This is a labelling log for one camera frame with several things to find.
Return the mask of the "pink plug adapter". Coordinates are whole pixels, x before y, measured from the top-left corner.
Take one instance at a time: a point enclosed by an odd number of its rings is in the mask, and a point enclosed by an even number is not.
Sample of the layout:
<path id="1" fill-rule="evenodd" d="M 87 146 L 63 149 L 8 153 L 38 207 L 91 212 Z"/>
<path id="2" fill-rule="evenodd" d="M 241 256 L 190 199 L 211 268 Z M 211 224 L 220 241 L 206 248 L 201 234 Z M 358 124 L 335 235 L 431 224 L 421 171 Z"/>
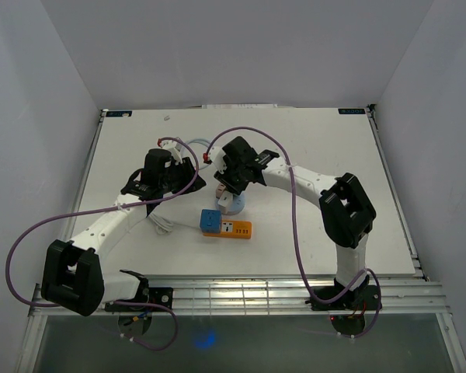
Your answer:
<path id="1" fill-rule="evenodd" d="M 216 198 L 220 198 L 221 195 L 223 194 L 223 192 L 225 192 L 225 191 L 226 191 L 226 186 L 223 185 L 223 184 L 220 184 L 215 190 Z"/>

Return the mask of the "white usb charger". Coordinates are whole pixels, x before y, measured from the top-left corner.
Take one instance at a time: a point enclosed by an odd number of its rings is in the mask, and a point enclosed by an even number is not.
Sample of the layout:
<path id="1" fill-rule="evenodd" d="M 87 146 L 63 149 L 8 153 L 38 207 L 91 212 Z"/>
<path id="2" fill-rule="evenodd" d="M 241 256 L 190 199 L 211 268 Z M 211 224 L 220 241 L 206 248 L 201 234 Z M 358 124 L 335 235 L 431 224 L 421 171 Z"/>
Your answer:
<path id="1" fill-rule="evenodd" d="M 225 190 L 217 200 L 217 205 L 222 214 L 229 214 L 233 202 L 233 194 Z"/>

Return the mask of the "round light blue socket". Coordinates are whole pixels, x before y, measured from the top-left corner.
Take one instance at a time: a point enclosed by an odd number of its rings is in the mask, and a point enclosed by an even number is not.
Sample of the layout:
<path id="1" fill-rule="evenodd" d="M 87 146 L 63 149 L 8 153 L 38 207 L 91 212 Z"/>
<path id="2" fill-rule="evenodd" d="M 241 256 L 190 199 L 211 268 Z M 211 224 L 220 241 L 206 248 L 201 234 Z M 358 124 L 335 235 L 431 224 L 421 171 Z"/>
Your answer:
<path id="1" fill-rule="evenodd" d="M 218 205 L 217 205 L 217 200 L 215 202 L 216 208 L 219 210 Z M 245 207 L 245 195 L 243 193 L 236 195 L 233 194 L 233 202 L 231 205 L 231 209 L 229 211 L 229 214 L 223 214 L 223 215 L 236 215 L 242 212 L 242 210 Z"/>

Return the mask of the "blue cube socket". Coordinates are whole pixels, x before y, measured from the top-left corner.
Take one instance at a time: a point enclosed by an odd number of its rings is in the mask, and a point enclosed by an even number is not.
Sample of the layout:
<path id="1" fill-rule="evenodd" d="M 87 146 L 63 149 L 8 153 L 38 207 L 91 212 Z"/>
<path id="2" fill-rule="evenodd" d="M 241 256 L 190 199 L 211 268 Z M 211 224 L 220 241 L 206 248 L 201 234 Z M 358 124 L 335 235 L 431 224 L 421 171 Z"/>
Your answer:
<path id="1" fill-rule="evenodd" d="M 221 213 L 219 210 L 203 209 L 200 214 L 200 230 L 204 235 L 221 233 Z"/>

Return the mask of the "orange power strip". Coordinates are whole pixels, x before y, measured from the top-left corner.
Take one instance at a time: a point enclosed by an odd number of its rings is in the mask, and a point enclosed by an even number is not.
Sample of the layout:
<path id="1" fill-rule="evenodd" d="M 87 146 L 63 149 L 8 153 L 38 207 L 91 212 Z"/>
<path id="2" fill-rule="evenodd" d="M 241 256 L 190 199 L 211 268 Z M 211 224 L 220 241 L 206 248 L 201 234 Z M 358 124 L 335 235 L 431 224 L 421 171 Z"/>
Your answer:
<path id="1" fill-rule="evenodd" d="M 252 223 L 250 221 L 224 220 L 219 233 L 204 232 L 204 236 L 227 239 L 251 239 Z"/>

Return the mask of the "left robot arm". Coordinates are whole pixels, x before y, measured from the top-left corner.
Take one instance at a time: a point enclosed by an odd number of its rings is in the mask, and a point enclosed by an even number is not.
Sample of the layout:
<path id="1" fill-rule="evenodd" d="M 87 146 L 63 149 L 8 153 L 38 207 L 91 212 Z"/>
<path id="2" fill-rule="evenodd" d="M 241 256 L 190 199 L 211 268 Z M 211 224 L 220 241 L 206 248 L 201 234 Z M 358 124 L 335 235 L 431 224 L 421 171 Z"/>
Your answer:
<path id="1" fill-rule="evenodd" d="M 150 149 L 143 167 L 130 175 L 110 211 L 67 242 L 50 244 L 42 297 L 83 316 L 111 302 L 143 309 L 150 300 L 148 279 L 132 270 L 109 273 L 104 263 L 121 239 L 163 201 L 205 185 L 192 160 L 182 157 L 177 141 L 168 139 Z"/>

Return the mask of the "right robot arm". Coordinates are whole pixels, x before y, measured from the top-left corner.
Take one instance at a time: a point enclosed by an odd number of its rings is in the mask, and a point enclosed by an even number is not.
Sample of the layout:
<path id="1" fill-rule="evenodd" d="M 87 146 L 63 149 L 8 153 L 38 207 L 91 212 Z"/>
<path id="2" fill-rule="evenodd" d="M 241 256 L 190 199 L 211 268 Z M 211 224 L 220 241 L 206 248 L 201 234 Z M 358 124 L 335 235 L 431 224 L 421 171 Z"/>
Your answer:
<path id="1" fill-rule="evenodd" d="M 285 151 L 257 152 L 241 136 L 221 148 L 209 147 L 203 160 L 214 165 L 215 179 L 235 196 L 259 183 L 287 191 L 293 203 L 302 198 L 315 205 L 326 235 L 336 245 L 337 271 L 333 286 L 308 288 L 311 303 L 324 309 L 352 309 L 363 300 L 369 283 L 366 246 L 377 213 L 356 176 L 327 176 L 295 166 Z"/>

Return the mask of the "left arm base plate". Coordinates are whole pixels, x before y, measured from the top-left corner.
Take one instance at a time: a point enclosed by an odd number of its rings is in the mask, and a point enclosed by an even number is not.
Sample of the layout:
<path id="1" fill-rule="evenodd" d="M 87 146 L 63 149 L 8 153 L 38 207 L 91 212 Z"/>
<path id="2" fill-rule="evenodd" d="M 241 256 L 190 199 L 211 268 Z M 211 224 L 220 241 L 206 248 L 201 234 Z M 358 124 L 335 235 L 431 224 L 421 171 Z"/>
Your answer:
<path id="1" fill-rule="evenodd" d="M 138 290 L 134 298 L 125 299 L 123 302 L 153 303 L 171 309 L 173 293 L 174 289 L 170 287 L 148 288 L 144 290 Z M 149 310 L 149 307 L 106 304 L 104 306 L 104 310 L 106 312 L 144 312 Z"/>

